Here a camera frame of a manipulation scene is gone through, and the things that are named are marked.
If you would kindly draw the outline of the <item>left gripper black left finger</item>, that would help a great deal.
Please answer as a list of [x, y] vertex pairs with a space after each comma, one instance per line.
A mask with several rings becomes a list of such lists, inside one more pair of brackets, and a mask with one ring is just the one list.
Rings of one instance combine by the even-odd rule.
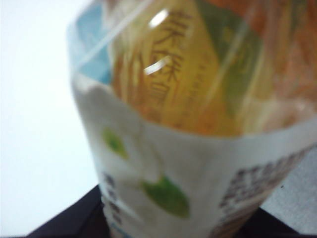
[[31, 238], [108, 238], [98, 186], [29, 234]]

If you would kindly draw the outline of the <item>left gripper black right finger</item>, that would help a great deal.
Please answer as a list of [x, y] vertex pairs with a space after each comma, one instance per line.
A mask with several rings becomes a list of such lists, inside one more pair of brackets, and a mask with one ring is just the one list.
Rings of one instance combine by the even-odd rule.
[[301, 235], [262, 208], [247, 222], [248, 238], [300, 238]]

